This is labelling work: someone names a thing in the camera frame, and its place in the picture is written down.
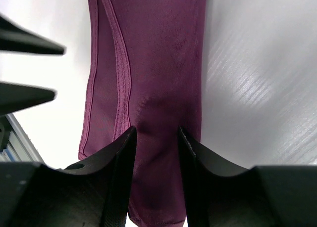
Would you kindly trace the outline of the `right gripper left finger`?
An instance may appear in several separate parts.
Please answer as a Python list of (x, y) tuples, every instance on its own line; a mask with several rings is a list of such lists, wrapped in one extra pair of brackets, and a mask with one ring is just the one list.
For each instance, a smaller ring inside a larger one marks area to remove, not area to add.
[(123, 227), (126, 224), (137, 133), (68, 166), (38, 162), (0, 165), (3, 227)]

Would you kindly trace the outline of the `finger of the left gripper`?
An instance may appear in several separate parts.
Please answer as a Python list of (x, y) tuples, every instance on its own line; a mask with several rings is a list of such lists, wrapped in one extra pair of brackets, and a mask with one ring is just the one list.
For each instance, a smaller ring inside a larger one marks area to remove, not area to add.
[(6, 115), (53, 101), (55, 91), (26, 85), (0, 83), (0, 114)]
[(65, 53), (65, 46), (21, 28), (3, 15), (0, 16), (0, 49), (47, 55)]

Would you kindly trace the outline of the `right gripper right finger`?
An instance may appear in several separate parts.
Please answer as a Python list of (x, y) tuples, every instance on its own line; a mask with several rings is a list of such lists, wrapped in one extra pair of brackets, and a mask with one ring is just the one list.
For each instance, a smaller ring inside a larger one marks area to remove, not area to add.
[(317, 168), (236, 165), (178, 130), (190, 227), (314, 227)]

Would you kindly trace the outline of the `purple satin napkin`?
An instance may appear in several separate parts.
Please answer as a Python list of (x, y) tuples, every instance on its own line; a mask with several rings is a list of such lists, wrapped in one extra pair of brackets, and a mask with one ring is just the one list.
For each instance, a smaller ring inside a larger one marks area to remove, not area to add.
[(88, 0), (91, 69), (78, 157), (130, 126), (137, 148), (129, 217), (139, 227), (186, 218), (177, 131), (201, 137), (206, 0)]

